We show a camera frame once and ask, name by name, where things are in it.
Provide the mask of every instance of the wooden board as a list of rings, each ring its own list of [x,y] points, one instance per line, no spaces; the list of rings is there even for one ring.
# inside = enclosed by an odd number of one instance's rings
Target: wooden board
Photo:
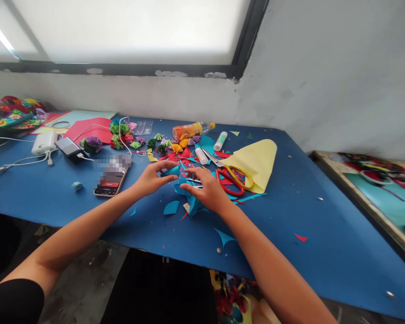
[[[405,234],[397,228],[347,177],[344,173],[358,174],[358,171],[342,162],[333,161],[331,157],[338,156],[336,153],[314,151],[312,158],[317,164],[322,164],[324,172],[341,189],[348,193],[362,209],[366,211],[378,224],[390,235],[390,237],[405,250]],[[405,168],[405,161],[390,160]]]

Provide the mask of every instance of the blue table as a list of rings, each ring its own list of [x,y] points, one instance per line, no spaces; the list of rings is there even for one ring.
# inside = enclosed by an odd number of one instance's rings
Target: blue table
[[[153,134],[159,132],[171,138],[172,127],[183,124],[183,121],[154,120]],[[405,263],[288,134],[275,129],[217,125],[207,135],[217,139],[221,131],[240,131],[237,137],[229,133],[225,151],[233,152],[266,138],[277,144],[267,195],[248,200],[240,207],[316,293],[405,319]],[[246,138],[248,132],[253,139]],[[31,143],[6,144],[0,148],[0,165],[31,156],[31,147]],[[102,153],[117,151],[104,147]],[[148,163],[147,157],[133,154],[124,189],[136,181]],[[46,162],[12,167],[0,174],[0,213],[64,226],[105,200],[93,195],[99,177],[92,162],[73,165],[61,152],[54,153],[53,167]],[[77,193],[71,188],[75,181],[84,184],[84,189]],[[173,200],[180,200],[177,213],[164,216],[165,204]],[[180,222],[185,202],[185,197],[176,194],[172,184],[168,184],[138,201],[102,239],[253,279],[236,241],[228,242],[222,254],[217,253],[222,243],[214,228],[232,235],[217,215],[201,212]],[[135,208],[136,213],[130,216]],[[309,239],[304,243],[294,234]],[[386,291],[396,298],[391,299]]]

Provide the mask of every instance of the plastic bottle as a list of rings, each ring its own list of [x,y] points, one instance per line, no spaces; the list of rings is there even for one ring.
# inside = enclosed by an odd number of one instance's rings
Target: plastic bottle
[[[215,123],[195,122],[190,125],[176,126],[172,128],[172,137],[175,140],[182,140],[195,135],[206,134],[209,130],[216,127]]]
[[[201,164],[207,164],[208,163],[208,158],[207,155],[201,150],[200,148],[195,149],[195,153],[198,157],[198,160],[201,162]]]
[[[217,139],[216,144],[213,146],[215,151],[220,151],[221,150],[222,145],[224,144],[227,136],[228,136],[227,132],[222,132],[219,135],[219,138]]]

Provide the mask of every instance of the white glue stick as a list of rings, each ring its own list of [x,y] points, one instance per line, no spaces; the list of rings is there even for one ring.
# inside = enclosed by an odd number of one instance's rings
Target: white glue stick
[[[207,164],[208,163],[207,155],[205,155],[203,150],[201,150],[200,148],[196,148],[195,153],[197,154],[197,157],[198,157],[199,161],[201,162],[201,164]]]
[[[222,145],[224,144],[226,137],[228,136],[227,132],[222,132],[219,135],[219,138],[216,141],[216,144],[213,146],[213,148],[215,149],[215,151],[220,151],[222,148]]]

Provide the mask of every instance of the white power bank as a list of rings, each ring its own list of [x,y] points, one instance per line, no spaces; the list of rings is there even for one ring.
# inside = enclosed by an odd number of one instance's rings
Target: white power bank
[[[55,149],[54,143],[57,141],[58,134],[55,131],[39,134],[36,137],[31,153],[33,155],[43,155],[46,151]]]

